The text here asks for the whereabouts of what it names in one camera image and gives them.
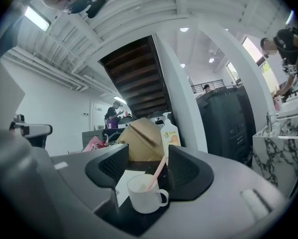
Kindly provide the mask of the black metal railing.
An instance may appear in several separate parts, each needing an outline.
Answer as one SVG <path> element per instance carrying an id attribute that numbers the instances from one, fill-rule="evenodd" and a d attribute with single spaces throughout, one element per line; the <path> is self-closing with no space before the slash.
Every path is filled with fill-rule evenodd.
<path id="1" fill-rule="evenodd" d="M 196 85 L 191 86 L 191 89 L 192 89 L 194 94 L 204 94 L 205 93 L 205 89 L 204 89 L 205 85 L 208 85 L 211 90 L 214 90 L 214 89 L 221 88 L 221 87 L 225 86 L 223 80 L 221 79 L 221 80 L 196 84 Z"/>

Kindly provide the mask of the chrome faucet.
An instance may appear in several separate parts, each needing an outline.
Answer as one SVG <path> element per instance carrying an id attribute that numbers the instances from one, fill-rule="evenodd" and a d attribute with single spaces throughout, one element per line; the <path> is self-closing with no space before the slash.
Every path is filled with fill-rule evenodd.
<path id="1" fill-rule="evenodd" d="M 266 114 L 267 132 L 272 133 L 280 129 L 280 123 L 278 122 L 278 113 L 276 111 L 268 111 Z"/>

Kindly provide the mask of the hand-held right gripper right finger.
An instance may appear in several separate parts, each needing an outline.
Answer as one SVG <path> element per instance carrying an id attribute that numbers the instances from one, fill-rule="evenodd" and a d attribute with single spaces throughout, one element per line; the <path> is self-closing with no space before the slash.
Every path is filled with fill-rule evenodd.
<path id="1" fill-rule="evenodd" d="M 286 206 L 283 194 L 247 166 L 182 147 L 211 166 L 214 180 L 197 199 L 171 202 L 141 239 L 260 239 Z"/>

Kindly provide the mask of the white mug with toothbrush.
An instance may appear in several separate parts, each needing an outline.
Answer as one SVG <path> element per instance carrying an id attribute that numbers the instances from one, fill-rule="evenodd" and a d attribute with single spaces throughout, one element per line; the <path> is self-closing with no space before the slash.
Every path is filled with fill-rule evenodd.
<path id="1" fill-rule="evenodd" d="M 131 178 L 127 183 L 132 207 L 141 214 L 151 214 L 169 203 L 169 193 L 159 188 L 157 179 L 148 189 L 153 177 L 151 174 L 142 174 Z"/>

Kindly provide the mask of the rectangular ceiling light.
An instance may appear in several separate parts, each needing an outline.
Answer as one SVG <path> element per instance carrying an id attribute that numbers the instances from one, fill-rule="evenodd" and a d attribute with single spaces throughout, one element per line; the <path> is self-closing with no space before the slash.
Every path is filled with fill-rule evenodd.
<path id="1" fill-rule="evenodd" d="M 46 32 L 51 25 L 51 21 L 32 6 L 26 8 L 24 16 L 44 32 Z"/>

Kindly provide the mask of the white sink basin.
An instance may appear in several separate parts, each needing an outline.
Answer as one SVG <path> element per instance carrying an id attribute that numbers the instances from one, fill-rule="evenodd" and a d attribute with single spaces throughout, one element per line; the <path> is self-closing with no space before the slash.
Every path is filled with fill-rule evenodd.
<path id="1" fill-rule="evenodd" d="M 144 174 L 145 171 L 125 170 L 118 184 L 115 187 L 118 206 L 121 206 L 129 197 L 127 182 L 135 176 Z"/>

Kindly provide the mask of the low dark cabinet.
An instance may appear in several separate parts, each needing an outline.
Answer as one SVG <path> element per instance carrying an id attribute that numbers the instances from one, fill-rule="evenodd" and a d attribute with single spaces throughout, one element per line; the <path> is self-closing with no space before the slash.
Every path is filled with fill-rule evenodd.
<path id="1" fill-rule="evenodd" d="M 101 141 L 104 141 L 103 139 L 103 130 L 93 130 L 93 131 L 88 131 L 88 132 L 83 132 L 82 133 L 82 142 L 83 142 L 83 149 L 87 146 L 89 141 L 94 137 L 97 136 L 98 139 Z"/>

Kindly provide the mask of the white pump bottle orange label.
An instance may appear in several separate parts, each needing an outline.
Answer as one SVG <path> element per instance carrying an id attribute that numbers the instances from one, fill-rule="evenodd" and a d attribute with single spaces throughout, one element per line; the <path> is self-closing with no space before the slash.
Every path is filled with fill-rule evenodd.
<path id="1" fill-rule="evenodd" d="M 171 112 L 163 113 L 165 117 L 164 126 L 161 128 L 161 139 L 163 144 L 164 156 L 169 158 L 169 146 L 181 146 L 180 136 L 178 128 L 172 124 L 171 120 L 168 118 Z"/>

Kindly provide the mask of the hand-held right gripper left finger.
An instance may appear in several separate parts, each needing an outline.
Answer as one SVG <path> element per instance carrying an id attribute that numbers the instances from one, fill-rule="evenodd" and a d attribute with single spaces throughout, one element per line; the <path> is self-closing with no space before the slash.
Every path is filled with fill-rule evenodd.
<path id="1" fill-rule="evenodd" d="M 126 144 L 94 151 L 50 157 L 39 149 L 39 173 L 60 216 L 63 235 L 60 239 L 129 239 L 129 235 L 102 219 L 117 213 L 115 181 L 99 187 L 85 173 L 86 165 L 110 154 L 127 153 Z"/>

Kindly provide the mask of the brown cardboard box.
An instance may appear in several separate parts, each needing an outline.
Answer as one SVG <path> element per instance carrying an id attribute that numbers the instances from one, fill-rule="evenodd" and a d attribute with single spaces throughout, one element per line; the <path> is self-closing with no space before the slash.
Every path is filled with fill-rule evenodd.
<path id="1" fill-rule="evenodd" d="M 161 161 L 164 156 L 161 129 L 147 118 L 129 124 L 117 139 L 129 146 L 129 161 Z"/>

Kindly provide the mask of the dark wooden staircase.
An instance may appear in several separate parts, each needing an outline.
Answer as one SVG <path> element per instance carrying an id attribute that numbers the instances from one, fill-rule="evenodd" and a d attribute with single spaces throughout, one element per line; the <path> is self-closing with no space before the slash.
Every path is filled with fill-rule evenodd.
<path id="1" fill-rule="evenodd" d="M 172 111 L 151 35 L 118 48 L 99 62 L 135 117 Z"/>

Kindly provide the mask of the tall black cabinet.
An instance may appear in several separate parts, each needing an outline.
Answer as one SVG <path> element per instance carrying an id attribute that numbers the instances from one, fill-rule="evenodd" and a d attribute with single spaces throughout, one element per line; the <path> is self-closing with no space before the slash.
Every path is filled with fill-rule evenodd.
<path id="1" fill-rule="evenodd" d="M 196 98 L 208 153 L 252 166 L 256 132 L 244 87 L 221 87 Z"/>

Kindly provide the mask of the pink printed packet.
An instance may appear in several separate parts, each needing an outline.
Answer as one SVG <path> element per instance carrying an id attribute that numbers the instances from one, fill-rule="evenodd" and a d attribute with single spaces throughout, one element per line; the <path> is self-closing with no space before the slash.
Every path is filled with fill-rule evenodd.
<path id="1" fill-rule="evenodd" d="M 104 147 L 105 147 L 105 143 L 103 141 L 101 141 L 100 139 L 98 139 L 97 136 L 94 136 L 89 141 L 87 146 L 84 148 L 83 152 L 88 152 L 88 151 L 92 151 L 92 150 L 96 150 L 96 149 L 100 149 L 100 148 L 104 148 Z"/>

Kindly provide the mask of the white marble vanity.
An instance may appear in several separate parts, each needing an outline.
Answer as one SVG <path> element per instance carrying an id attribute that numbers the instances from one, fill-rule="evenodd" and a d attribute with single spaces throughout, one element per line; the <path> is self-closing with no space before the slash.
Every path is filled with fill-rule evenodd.
<path id="1" fill-rule="evenodd" d="M 290 197 L 298 181 L 298 116 L 278 119 L 253 135 L 253 170 Z"/>

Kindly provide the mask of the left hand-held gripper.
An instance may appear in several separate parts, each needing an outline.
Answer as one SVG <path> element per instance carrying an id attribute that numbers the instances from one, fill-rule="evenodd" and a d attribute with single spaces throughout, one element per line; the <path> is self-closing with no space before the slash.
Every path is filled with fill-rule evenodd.
<path id="1" fill-rule="evenodd" d="M 0 129 L 9 129 L 24 96 L 24 91 L 0 60 Z M 45 148 L 47 136 L 52 134 L 52 126 L 16 123 L 13 132 L 20 133 L 33 147 Z"/>

